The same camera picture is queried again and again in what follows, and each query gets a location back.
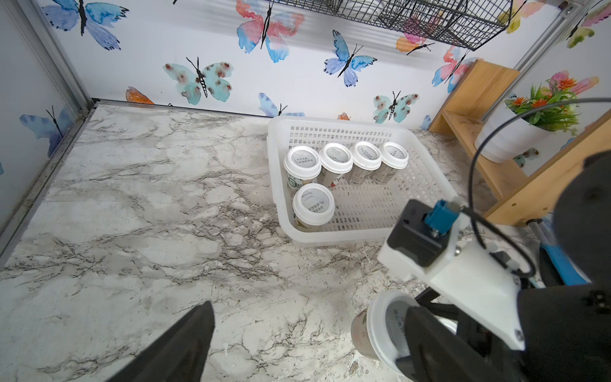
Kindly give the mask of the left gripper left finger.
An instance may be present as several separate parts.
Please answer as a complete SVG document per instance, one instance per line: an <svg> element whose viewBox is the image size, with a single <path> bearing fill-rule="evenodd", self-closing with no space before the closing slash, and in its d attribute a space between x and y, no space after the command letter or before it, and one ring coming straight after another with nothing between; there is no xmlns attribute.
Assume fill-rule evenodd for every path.
<svg viewBox="0 0 611 382"><path fill-rule="evenodd" d="M111 381L200 381L215 330L210 301L193 307Z"/></svg>

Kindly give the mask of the yogurt cup front row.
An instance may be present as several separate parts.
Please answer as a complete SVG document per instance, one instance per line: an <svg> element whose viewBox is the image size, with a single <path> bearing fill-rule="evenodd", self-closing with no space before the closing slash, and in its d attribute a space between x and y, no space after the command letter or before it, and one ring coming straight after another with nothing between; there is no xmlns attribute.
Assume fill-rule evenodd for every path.
<svg viewBox="0 0 611 382"><path fill-rule="evenodd" d="M317 232L334 218L336 204L331 191L318 183L302 186L294 195L295 225L302 232Z"/></svg>
<svg viewBox="0 0 611 382"><path fill-rule="evenodd" d="M418 306L415 299L402 291L377 294L351 324L351 337L358 353L415 380L404 323L407 311Z"/></svg>

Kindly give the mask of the yogurt cup back row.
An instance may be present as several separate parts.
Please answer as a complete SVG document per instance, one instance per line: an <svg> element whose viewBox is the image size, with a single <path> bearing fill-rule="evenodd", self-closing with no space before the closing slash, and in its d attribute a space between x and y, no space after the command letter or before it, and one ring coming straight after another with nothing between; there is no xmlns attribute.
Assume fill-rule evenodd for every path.
<svg viewBox="0 0 611 382"><path fill-rule="evenodd" d="M348 184L362 185L366 178L378 170L382 163L380 149L369 142L355 143L350 152L353 157L353 168L346 176Z"/></svg>
<svg viewBox="0 0 611 382"><path fill-rule="evenodd" d="M340 143L327 143L319 151L321 172L317 182L327 188L336 186L353 169L353 156L348 147Z"/></svg>
<svg viewBox="0 0 611 382"><path fill-rule="evenodd" d="M376 184L387 184L401 170L407 168L409 154L398 143L387 142L380 148L381 165L375 170L371 179Z"/></svg>
<svg viewBox="0 0 611 382"><path fill-rule="evenodd" d="M321 167L321 158L315 149L308 146L290 149L284 159L289 189L298 191L302 186L314 182L321 173Z"/></svg>

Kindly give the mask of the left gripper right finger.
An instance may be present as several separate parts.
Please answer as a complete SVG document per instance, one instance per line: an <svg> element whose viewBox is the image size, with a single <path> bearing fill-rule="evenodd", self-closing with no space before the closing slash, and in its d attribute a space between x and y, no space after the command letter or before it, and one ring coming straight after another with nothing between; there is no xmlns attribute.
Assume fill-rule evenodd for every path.
<svg viewBox="0 0 611 382"><path fill-rule="evenodd" d="M425 307L407 310L404 331L410 354L397 359L396 367L414 381L504 380Z"/></svg>

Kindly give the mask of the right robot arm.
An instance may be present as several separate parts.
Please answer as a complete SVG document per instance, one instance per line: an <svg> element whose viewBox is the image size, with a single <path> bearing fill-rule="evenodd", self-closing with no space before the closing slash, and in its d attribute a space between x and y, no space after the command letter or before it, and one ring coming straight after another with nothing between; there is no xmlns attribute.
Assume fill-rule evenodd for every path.
<svg viewBox="0 0 611 382"><path fill-rule="evenodd" d="M492 255L463 251L405 321L416 381L610 379L610 154L588 157L555 207L558 244L585 283L524 288Z"/></svg>

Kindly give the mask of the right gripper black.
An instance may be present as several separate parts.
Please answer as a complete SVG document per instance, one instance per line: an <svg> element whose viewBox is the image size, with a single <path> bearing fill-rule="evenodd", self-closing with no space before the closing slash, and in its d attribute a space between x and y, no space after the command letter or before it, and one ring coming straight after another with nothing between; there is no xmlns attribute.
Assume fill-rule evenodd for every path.
<svg viewBox="0 0 611 382"><path fill-rule="evenodd" d="M610 289L601 284L520 291L526 347L483 357L502 381L608 381Z"/></svg>

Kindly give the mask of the yogurt cup row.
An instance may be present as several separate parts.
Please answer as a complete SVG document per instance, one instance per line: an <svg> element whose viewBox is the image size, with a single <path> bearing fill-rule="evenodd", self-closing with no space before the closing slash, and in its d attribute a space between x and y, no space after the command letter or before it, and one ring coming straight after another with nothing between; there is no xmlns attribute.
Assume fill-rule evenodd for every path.
<svg viewBox="0 0 611 382"><path fill-rule="evenodd" d="M298 191L302 186L314 182L321 173L321 167L321 158L315 149L308 146L290 149L284 159L289 189Z"/></svg>
<svg viewBox="0 0 611 382"><path fill-rule="evenodd" d="M327 143L319 151L321 172L317 182L327 188L336 186L353 169L353 156L348 147L340 143Z"/></svg>
<svg viewBox="0 0 611 382"><path fill-rule="evenodd" d="M401 170L407 168L409 154L398 143L387 142L380 148L381 165L375 170L371 179L376 184L387 184Z"/></svg>
<svg viewBox="0 0 611 382"><path fill-rule="evenodd" d="M415 380L404 323L407 311L418 306L415 299L402 291L377 294L351 324L351 337L358 353Z"/></svg>
<svg viewBox="0 0 611 382"><path fill-rule="evenodd" d="M353 168L346 176L348 184L362 185L366 178L378 170L382 163L380 149L369 142L355 143L350 152L353 157Z"/></svg>
<svg viewBox="0 0 611 382"><path fill-rule="evenodd" d="M331 191L318 183L302 186L294 195L295 225L302 232L317 232L334 218L336 204Z"/></svg>

